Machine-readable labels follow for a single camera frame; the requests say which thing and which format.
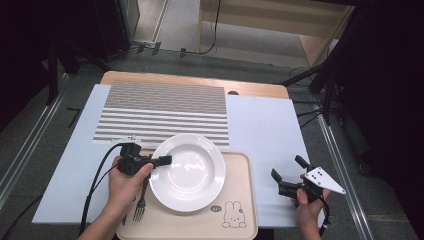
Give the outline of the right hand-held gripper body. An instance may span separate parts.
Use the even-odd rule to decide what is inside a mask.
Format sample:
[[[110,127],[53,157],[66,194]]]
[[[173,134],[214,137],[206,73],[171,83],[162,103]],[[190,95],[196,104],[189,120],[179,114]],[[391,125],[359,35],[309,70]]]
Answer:
[[[286,182],[283,181],[281,177],[278,177],[278,188],[280,195],[289,198],[296,198],[297,190],[303,189],[307,194],[309,203],[312,203],[322,197],[324,189],[328,189],[339,194],[346,193],[345,189],[321,167],[316,167],[311,171],[306,172],[300,183]]]

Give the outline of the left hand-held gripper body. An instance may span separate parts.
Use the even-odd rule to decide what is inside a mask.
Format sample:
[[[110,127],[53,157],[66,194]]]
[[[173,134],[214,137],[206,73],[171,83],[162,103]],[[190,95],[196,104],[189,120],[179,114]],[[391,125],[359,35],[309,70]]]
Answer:
[[[142,147],[135,139],[117,139],[113,143],[121,147],[117,169],[127,176],[135,175],[144,165],[155,164],[152,156],[142,156]]]

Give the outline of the white deep plate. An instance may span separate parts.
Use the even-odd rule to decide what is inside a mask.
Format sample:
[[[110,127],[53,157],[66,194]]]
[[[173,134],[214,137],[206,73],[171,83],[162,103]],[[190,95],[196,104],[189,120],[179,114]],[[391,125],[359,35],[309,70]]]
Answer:
[[[221,151],[207,138],[191,133],[165,140],[153,157],[171,156],[169,165],[156,167],[150,188],[157,200],[178,212],[193,212],[212,203],[221,192],[226,165]]]

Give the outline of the wooden handled fork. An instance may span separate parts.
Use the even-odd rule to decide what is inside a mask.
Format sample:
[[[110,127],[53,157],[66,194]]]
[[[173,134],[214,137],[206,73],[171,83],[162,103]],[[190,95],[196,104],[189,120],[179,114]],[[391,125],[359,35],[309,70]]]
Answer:
[[[144,215],[145,207],[146,207],[145,192],[146,192],[146,189],[148,187],[148,184],[149,184],[149,179],[145,179],[143,181],[141,196],[140,196],[139,201],[137,202],[136,209],[135,209],[135,212],[134,212],[134,215],[133,215],[133,221],[134,222],[139,222]]]

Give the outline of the beige tray with rabbit print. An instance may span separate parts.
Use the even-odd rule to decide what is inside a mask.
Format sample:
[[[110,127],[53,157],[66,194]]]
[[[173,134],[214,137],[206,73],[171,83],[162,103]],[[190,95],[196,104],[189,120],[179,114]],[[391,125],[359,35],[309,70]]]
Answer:
[[[116,235],[121,240],[252,240],[258,231],[249,158],[223,154],[227,171],[218,197],[194,212],[177,212],[161,204],[148,189],[141,220],[129,212]]]

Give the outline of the person's left hand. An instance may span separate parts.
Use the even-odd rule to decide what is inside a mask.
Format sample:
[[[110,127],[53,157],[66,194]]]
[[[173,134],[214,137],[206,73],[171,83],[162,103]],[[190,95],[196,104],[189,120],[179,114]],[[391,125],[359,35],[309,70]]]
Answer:
[[[127,176],[117,169],[120,160],[116,157],[113,161],[113,168],[108,173],[108,201],[107,206],[113,210],[126,212],[133,199],[141,191],[144,180],[153,170],[153,165],[147,163],[133,176]]]

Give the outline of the person's right hand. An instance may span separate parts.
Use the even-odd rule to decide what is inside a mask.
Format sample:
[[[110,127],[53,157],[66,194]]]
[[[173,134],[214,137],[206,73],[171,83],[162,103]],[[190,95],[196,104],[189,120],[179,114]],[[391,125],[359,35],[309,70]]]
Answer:
[[[321,200],[309,202],[307,193],[303,189],[297,190],[296,221],[297,226],[317,226],[318,216],[324,203]]]

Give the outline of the white sheet table cover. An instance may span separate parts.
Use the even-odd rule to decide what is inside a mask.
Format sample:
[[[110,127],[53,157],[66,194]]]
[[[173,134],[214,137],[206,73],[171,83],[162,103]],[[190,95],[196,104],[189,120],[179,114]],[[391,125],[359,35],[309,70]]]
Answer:
[[[76,224],[96,171],[105,171],[118,150],[115,143],[96,143],[94,132],[111,85],[98,84],[50,180],[34,222]],[[292,227],[294,207],[278,193],[272,169],[295,182],[302,170],[297,155],[306,156],[304,140],[291,100],[238,95],[226,96],[230,146],[252,164],[258,223],[263,228]]]

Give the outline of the striped woven placemat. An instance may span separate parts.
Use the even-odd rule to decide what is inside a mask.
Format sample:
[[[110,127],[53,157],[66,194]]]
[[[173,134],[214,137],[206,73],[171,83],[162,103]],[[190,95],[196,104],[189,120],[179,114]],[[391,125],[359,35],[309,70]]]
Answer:
[[[199,134],[220,148],[230,146],[222,87],[117,80],[110,87],[93,141],[136,141],[155,148],[183,133]]]

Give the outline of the black tripod stand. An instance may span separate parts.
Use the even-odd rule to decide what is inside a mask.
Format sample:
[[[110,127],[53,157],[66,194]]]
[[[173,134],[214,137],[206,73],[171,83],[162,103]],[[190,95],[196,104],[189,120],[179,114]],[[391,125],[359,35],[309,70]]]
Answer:
[[[322,116],[327,125],[330,125],[329,114],[330,106],[332,102],[332,94],[335,90],[336,82],[336,60],[341,54],[342,49],[346,43],[346,35],[348,33],[344,32],[337,44],[334,46],[333,50],[329,53],[328,57],[319,65],[306,70],[303,73],[300,73],[294,77],[289,78],[281,82],[282,86],[290,86],[294,83],[297,83],[307,77],[314,75],[312,83],[309,85],[309,92],[311,94],[318,94],[322,89],[325,89],[325,97],[322,109]]]

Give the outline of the black metal stand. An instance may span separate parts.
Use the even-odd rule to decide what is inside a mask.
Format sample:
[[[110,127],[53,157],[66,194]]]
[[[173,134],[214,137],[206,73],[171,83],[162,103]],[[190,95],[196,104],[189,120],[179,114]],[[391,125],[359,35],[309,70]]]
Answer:
[[[48,100],[47,105],[51,105],[59,94],[58,66],[57,61],[62,63],[63,68],[70,73],[77,73],[79,65],[75,56],[79,55],[88,62],[94,64],[104,72],[111,71],[112,68],[103,63],[93,54],[84,50],[76,43],[68,39],[53,38],[48,47]]]

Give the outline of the dark metal cabinet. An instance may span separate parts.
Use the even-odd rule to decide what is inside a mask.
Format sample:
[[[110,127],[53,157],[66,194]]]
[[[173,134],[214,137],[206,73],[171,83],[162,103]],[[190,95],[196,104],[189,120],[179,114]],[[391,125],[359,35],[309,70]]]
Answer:
[[[128,50],[140,19],[138,0],[94,0],[103,44],[102,58],[107,60]]]

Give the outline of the light wooden cabinet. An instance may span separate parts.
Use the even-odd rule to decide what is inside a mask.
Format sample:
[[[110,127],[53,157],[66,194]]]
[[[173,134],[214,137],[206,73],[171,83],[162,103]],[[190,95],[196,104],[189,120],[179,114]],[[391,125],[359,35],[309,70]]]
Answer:
[[[324,0],[200,0],[203,21],[298,34],[308,64],[319,64],[355,7]]]

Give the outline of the metal floor rail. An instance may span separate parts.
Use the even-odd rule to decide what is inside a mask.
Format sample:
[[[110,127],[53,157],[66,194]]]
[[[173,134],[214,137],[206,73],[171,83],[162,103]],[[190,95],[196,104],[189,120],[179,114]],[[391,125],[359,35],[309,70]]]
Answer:
[[[65,92],[70,84],[70,77],[64,73],[59,80],[58,96],[48,106],[45,106],[34,127],[19,148],[5,175],[0,179],[0,210],[9,198],[16,182],[29,162],[34,150],[49,126],[60,106]]]
[[[336,142],[332,127],[326,123],[322,116],[318,117],[318,122],[328,146],[333,165],[340,180],[340,184],[346,191],[345,198],[347,200],[350,214],[357,229],[359,238],[360,240],[375,240],[362,204],[358,195],[356,194],[348,170],[344,163],[344,158]]]

